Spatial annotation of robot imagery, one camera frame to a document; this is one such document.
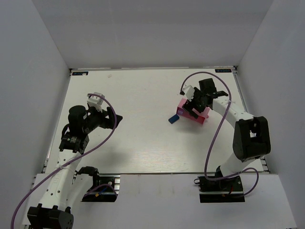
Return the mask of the blue table label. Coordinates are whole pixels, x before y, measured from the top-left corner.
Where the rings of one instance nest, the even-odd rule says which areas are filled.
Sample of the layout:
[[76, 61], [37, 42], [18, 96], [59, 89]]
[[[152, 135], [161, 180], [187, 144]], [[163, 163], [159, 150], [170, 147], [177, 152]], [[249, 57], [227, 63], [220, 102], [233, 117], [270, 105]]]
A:
[[89, 72], [72, 72], [72, 75], [88, 75]]
[[231, 73], [231, 69], [215, 69], [216, 73]]

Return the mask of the left blue table label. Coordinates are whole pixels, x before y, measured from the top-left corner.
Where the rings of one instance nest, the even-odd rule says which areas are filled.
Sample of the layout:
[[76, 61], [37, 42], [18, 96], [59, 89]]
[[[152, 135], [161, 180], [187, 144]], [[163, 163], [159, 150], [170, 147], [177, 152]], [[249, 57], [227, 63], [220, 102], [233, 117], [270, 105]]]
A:
[[72, 72], [72, 75], [88, 75], [89, 72]]

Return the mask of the right blue table label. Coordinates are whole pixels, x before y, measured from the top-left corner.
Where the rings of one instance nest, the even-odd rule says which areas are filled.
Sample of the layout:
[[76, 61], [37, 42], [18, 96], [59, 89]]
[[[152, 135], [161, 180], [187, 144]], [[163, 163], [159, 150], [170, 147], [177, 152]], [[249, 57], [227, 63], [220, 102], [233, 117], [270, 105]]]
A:
[[216, 73], [231, 73], [231, 69], [215, 69]]

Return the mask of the dark blue wood block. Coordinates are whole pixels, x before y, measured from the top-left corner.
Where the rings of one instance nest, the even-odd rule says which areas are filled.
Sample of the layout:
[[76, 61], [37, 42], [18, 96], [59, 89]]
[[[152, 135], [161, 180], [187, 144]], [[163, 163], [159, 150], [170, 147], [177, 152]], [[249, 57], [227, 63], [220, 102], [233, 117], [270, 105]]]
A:
[[179, 115], [175, 114], [175, 115], [173, 115], [172, 117], [170, 117], [170, 118], [168, 119], [168, 121], [169, 121], [170, 124], [173, 124], [173, 123], [175, 123], [176, 121], [178, 121], [179, 119], [180, 119]]

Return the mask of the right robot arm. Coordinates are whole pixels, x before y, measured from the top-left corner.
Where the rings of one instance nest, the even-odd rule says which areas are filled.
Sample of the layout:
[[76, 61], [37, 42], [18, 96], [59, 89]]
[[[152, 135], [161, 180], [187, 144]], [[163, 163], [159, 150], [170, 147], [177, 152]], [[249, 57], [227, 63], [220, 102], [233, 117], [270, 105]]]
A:
[[225, 121], [234, 128], [233, 153], [217, 168], [215, 180], [237, 176], [250, 163], [271, 152], [268, 121], [265, 117], [254, 116], [236, 105], [229, 91], [216, 89], [212, 78], [201, 80], [199, 86], [182, 86], [180, 94], [187, 98], [183, 109], [195, 119], [205, 108], [220, 114], [222, 119], [216, 134]]

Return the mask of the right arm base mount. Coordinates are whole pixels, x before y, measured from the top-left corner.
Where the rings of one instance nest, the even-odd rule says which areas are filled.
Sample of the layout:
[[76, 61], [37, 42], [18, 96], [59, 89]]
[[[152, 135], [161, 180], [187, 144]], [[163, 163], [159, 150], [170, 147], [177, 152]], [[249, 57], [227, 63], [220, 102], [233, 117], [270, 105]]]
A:
[[244, 190], [239, 176], [218, 181], [207, 180], [204, 176], [194, 180], [199, 187], [201, 203], [242, 203]]

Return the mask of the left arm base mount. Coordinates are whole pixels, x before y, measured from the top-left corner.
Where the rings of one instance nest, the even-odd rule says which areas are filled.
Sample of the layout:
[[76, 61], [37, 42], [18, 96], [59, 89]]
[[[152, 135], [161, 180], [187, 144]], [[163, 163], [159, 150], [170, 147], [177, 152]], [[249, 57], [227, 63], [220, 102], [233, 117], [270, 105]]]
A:
[[120, 175], [102, 175], [97, 168], [82, 167], [77, 175], [86, 174], [91, 177], [90, 188], [82, 198], [82, 202], [114, 203], [120, 189]]

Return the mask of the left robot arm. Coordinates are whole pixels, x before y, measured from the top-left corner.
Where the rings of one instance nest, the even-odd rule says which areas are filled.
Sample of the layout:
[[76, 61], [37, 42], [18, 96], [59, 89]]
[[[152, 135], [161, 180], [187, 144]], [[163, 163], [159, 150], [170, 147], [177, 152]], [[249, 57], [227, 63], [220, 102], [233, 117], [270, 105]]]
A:
[[50, 183], [35, 207], [30, 207], [27, 218], [33, 229], [70, 229], [73, 212], [86, 191], [98, 184], [98, 169], [82, 167], [77, 170], [80, 156], [89, 142], [89, 133], [98, 127], [114, 129], [123, 119], [113, 114], [110, 107], [100, 105], [85, 108], [76, 105], [69, 109], [68, 124], [62, 130], [56, 167], [59, 172]]

